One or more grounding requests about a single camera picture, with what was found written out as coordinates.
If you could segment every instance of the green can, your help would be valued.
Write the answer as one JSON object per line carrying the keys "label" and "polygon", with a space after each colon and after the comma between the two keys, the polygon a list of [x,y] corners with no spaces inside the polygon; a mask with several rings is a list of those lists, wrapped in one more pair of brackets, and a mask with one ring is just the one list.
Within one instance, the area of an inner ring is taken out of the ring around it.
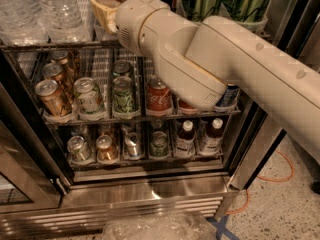
{"label": "green can", "polygon": [[217,15],[222,0],[195,0],[192,21],[203,21],[210,15]]}
{"label": "green can", "polygon": [[165,157],[168,154],[168,137],[162,131],[157,131],[152,134],[150,143],[150,156]]}
{"label": "green can", "polygon": [[136,99],[132,80],[127,76],[119,76],[112,82],[113,109],[118,113],[136,111]]}
{"label": "green can", "polygon": [[259,22],[270,0],[237,0],[232,18],[241,22]]}

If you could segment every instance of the beer can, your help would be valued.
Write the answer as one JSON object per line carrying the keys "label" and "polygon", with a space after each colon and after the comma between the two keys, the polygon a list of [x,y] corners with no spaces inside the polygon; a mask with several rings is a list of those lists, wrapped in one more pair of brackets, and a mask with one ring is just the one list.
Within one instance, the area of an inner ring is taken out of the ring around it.
{"label": "beer can", "polygon": [[92,78],[79,78],[74,83],[74,93],[82,114],[95,114],[106,110],[100,88]]}
{"label": "beer can", "polygon": [[96,148],[98,159],[101,161],[115,160],[119,157],[115,143],[109,135],[101,135],[96,141]]}
{"label": "beer can", "polygon": [[91,156],[88,143],[81,136],[72,137],[67,143],[67,149],[74,162],[86,161]]}
{"label": "beer can", "polygon": [[74,55],[70,51],[52,51],[50,53],[50,60],[61,65],[68,73],[72,83],[76,81],[79,76],[79,70],[74,60]]}
{"label": "beer can", "polygon": [[129,61],[118,60],[113,64],[113,78],[127,76],[133,79],[133,67]]}
{"label": "beer can", "polygon": [[221,99],[217,102],[216,107],[230,107],[238,95],[239,87],[234,84],[228,84],[227,90],[222,95]]}
{"label": "beer can", "polygon": [[159,112],[172,108],[171,91],[156,76],[152,76],[147,85],[146,107]]}
{"label": "beer can", "polygon": [[113,109],[118,113],[131,113],[136,111],[136,97],[133,92],[131,78],[119,76],[113,80]]}
{"label": "beer can", "polygon": [[162,131],[157,131],[152,134],[150,143],[150,156],[164,157],[168,154],[168,137]]}
{"label": "beer can", "polygon": [[136,132],[130,132],[124,139],[130,159],[139,159],[142,156],[141,137]]}
{"label": "beer can", "polygon": [[58,82],[61,85],[63,92],[66,94],[69,102],[73,104],[73,85],[64,68],[62,68],[59,64],[52,62],[43,67],[42,75],[45,79],[52,79]]}
{"label": "beer can", "polygon": [[63,117],[72,113],[67,96],[55,80],[39,82],[35,87],[35,93],[50,115]]}

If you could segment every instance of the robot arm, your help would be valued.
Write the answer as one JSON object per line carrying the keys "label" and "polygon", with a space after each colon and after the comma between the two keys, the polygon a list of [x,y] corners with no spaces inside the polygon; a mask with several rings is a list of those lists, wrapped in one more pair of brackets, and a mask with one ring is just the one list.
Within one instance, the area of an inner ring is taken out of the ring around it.
{"label": "robot arm", "polygon": [[199,26],[159,0],[128,0],[116,25],[120,43],[152,58],[178,97],[210,111],[226,84],[236,84],[320,160],[320,76],[312,69],[228,19]]}

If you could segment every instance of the speckled floor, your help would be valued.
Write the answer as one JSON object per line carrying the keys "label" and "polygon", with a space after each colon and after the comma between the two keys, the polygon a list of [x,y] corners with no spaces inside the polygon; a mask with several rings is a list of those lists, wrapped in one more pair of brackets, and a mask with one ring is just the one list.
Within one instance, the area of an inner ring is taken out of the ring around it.
{"label": "speckled floor", "polygon": [[[224,218],[226,228],[233,239],[249,240],[316,240],[320,239],[320,195],[313,193],[310,184],[320,181],[320,167],[289,137],[278,149],[286,154],[294,166],[294,176],[286,182],[270,182],[255,179],[249,188],[250,200],[241,213]],[[291,169],[287,161],[275,152],[260,175],[269,178],[285,178]],[[243,191],[231,210],[246,202]],[[55,238],[57,240],[100,240],[101,234]],[[219,240],[229,240],[222,234]]]}

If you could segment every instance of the cable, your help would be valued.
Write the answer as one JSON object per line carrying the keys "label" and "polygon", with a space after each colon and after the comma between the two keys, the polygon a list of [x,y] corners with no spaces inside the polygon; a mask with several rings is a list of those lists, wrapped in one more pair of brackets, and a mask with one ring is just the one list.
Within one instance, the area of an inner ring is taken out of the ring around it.
{"label": "cable", "polygon": [[246,189],[246,194],[247,194],[247,200],[246,200],[246,203],[244,204],[244,206],[242,206],[240,209],[237,209],[237,210],[227,211],[226,214],[231,215],[231,214],[237,214],[237,213],[244,211],[248,207],[249,202],[250,202],[250,195],[249,195],[248,189]]}
{"label": "cable", "polygon": [[286,177],[286,178],[283,178],[283,179],[276,179],[276,178],[267,178],[267,177],[264,177],[264,176],[260,176],[258,175],[257,177],[260,179],[260,180],[264,180],[264,181],[271,181],[271,182],[285,182],[285,181],[288,181],[290,180],[293,176],[294,176],[294,166],[292,164],[292,162],[289,160],[288,156],[281,153],[279,150],[276,150],[278,154],[282,155],[284,159],[287,160],[287,162],[289,163],[290,165],[290,168],[291,168],[291,174]]}

